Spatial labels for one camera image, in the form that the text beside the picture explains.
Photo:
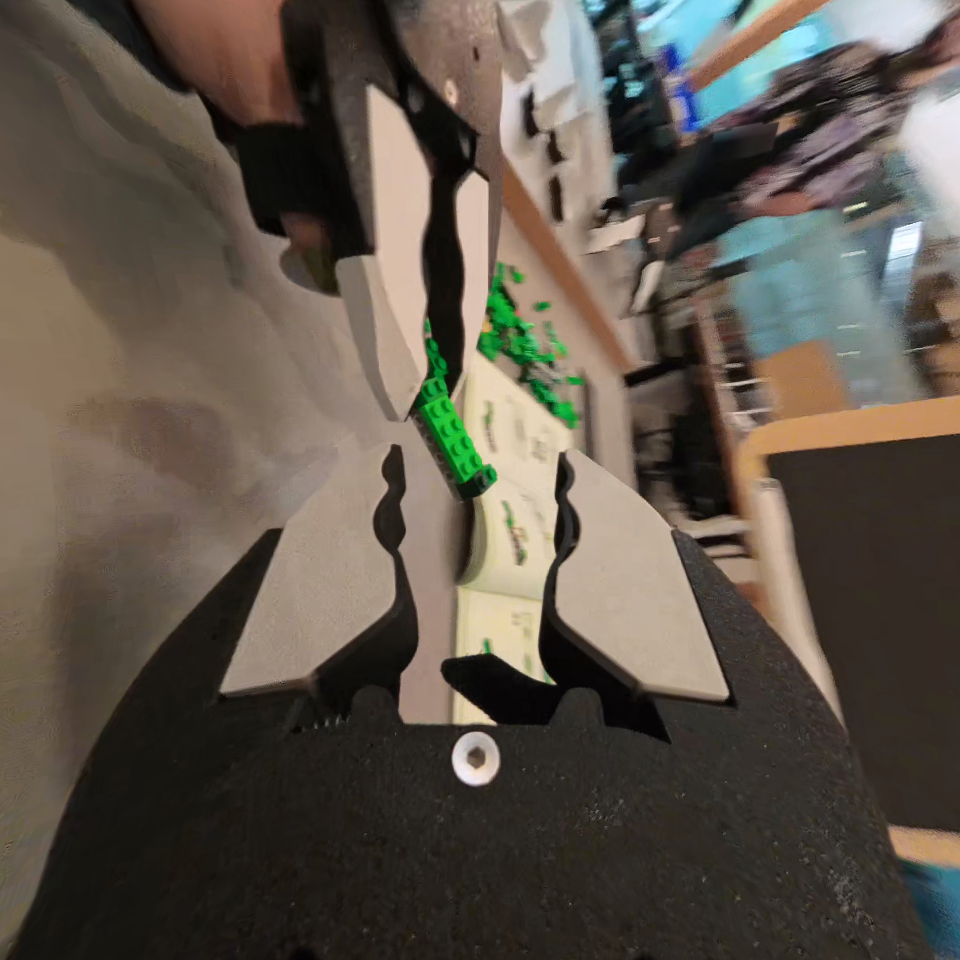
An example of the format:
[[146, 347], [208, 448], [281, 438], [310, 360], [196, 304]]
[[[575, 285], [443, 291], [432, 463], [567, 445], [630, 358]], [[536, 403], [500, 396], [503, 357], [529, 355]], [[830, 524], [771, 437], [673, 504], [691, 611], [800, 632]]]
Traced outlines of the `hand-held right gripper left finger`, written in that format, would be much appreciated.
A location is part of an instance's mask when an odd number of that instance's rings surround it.
[[402, 448], [340, 462], [284, 526], [232, 658], [225, 697], [306, 690], [352, 702], [380, 687], [398, 699], [418, 647], [401, 554]]

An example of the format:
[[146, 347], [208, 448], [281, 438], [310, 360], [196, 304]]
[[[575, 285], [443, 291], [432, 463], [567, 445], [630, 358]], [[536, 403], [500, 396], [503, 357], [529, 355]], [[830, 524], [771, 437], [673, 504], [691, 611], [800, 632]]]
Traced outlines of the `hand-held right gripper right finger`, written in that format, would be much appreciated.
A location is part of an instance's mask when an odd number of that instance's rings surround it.
[[541, 652], [561, 644], [632, 693], [725, 703], [730, 689], [670, 524], [579, 450], [558, 461], [558, 545]]

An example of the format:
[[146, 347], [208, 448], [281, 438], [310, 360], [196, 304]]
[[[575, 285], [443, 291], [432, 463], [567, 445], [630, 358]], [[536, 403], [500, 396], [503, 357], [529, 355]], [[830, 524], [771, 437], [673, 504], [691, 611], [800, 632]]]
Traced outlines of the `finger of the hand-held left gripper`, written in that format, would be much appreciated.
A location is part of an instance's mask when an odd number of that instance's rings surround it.
[[362, 372], [389, 421], [408, 420], [427, 376], [424, 240], [433, 161], [400, 103], [365, 92], [370, 251], [336, 277]]
[[485, 176], [471, 171], [453, 195], [453, 236], [445, 288], [448, 302], [444, 319], [445, 358], [450, 378], [463, 379], [473, 363], [486, 316], [492, 255], [497, 252], [497, 233], [491, 230], [491, 185]]

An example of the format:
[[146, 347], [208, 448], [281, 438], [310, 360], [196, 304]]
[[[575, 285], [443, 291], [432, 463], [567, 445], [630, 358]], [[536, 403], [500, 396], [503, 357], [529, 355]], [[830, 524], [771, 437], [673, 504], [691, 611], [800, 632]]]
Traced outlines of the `pile of green toy bricks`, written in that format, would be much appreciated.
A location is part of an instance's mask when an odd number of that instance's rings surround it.
[[511, 286], [525, 280], [525, 274], [515, 266], [497, 262], [477, 350], [490, 362], [508, 361], [518, 384], [564, 427], [574, 430], [580, 426], [581, 415], [570, 398], [570, 388], [584, 387], [586, 381], [568, 369], [569, 349], [546, 317], [551, 303], [535, 301], [534, 320], [522, 316]]

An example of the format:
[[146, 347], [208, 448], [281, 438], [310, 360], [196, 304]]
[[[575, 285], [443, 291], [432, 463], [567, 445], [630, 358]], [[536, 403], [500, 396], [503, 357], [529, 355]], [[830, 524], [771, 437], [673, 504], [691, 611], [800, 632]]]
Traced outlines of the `green and grey brick assembly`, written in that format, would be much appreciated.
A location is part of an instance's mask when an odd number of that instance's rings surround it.
[[451, 491], [462, 501], [485, 494], [498, 479], [484, 462], [457, 412], [449, 390], [449, 365], [428, 319], [423, 325], [427, 375], [414, 400], [412, 416]]

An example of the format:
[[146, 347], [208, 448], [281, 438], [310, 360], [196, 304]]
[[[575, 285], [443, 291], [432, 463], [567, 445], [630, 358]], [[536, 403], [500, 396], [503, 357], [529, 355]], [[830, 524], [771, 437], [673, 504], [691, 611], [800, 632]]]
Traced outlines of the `person's left forearm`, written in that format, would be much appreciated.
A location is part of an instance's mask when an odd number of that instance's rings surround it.
[[128, 1], [68, 1], [74, 10], [86, 17], [127, 54], [151, 77], [168, 90], [180, 94], [193, 93], [160, 52], [139, 14]]

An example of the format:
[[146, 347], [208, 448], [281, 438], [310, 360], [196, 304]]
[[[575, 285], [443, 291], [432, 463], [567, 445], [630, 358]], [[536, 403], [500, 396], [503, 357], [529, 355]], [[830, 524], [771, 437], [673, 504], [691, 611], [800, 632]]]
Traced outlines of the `white desk with wooden edge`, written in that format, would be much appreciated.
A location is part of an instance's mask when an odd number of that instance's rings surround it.
[[583, 226], [553, 224], [537, 208], [512, 164], [504, 159], [503, 194], [511, 222], [540, 256], [549, 274], [556, 280], [582, 318], [589, 323], [594, 338], [619, 374], [639, 366], [635, 335], [623, 331], [620, 320], [625, 292], [612, 253], [589, 253], [589, 231], [594, 213], [615, 191], [615, 157], [606, 115], [611, 153], [610, 192]]

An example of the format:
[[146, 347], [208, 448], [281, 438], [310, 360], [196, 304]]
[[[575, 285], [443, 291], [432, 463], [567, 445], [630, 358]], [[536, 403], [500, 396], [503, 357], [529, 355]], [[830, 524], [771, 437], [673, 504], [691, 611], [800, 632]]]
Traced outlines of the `person's left hand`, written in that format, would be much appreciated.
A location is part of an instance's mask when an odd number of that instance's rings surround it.
[[286, 61], [280, 1], [134, 1], [175, 77], [236, 161], [258, 229], [286, 239], [294, 282], [340, 296], [317, 150]]

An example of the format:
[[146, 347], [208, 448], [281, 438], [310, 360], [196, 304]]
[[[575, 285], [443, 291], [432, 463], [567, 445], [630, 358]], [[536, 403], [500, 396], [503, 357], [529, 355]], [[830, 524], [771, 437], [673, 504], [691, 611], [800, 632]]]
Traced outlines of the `white cut-out sheet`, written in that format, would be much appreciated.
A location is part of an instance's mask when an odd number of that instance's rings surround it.
[[501, 145], [540, 213], [582, 227], [611, 192], [601, 58], [581, 2], [496, 3]]

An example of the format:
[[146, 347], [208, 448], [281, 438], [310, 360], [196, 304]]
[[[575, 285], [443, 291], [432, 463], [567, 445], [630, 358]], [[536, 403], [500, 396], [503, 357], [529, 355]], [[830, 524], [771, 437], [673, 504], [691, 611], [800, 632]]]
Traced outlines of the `open instruction booklet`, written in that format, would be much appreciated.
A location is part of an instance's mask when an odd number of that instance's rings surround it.
[[462, 419], [497, 479], [472, 502], [470, 554], [457, 586], [455, 657], [492, 654], [552, 684], [539, 654], [554, 560], [558, 459], [572, 430], [483, 355], [462, 391]]

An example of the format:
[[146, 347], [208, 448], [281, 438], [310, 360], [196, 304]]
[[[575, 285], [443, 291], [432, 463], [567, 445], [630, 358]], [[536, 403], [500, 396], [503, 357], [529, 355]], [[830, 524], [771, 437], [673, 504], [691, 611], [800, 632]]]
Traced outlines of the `black panel with wooden frame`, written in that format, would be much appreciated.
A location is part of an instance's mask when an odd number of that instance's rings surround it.
[[952, 396], [771, 422], [734, 455], [766, 611], [846, 729], [896, 853], [958, 868]]

